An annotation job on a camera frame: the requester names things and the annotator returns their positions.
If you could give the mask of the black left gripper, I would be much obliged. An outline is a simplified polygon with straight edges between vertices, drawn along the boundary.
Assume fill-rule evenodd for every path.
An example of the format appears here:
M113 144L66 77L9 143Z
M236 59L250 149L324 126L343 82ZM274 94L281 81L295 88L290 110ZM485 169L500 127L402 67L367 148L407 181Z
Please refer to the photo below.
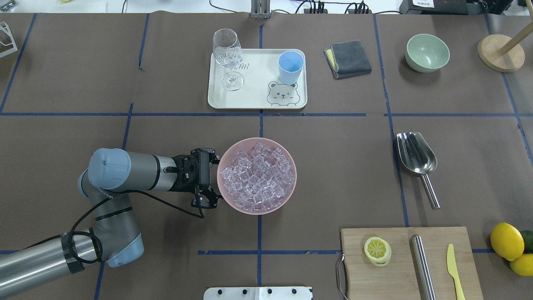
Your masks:
M177 178L171 186L172 192L194 194L191 207L215 209L222 196L211 188L210 168L219 165L220 158L212 148L196 148L189 155L173 156L175 167L170 173Z

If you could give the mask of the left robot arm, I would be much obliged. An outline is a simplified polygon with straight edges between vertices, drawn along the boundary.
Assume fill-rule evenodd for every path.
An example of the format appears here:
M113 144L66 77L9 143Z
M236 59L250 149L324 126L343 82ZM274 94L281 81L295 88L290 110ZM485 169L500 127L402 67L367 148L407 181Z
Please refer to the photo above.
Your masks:
M1 258L2 299L55 279L74 275L93 263L124 266L144 253L142 234L129 195L151 190L191 193L195 217L217 207L221 195L211 187L210 169L219 156L210 148L173 157L100 148L78 179L80 193L91 203L95 226L48 238Z

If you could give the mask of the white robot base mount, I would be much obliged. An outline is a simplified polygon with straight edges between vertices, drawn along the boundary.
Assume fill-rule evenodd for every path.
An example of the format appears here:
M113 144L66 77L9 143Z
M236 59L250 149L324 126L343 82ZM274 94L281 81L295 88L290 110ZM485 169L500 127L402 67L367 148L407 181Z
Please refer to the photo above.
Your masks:
M312 300L312 288L305 286L212 287L204 300Z

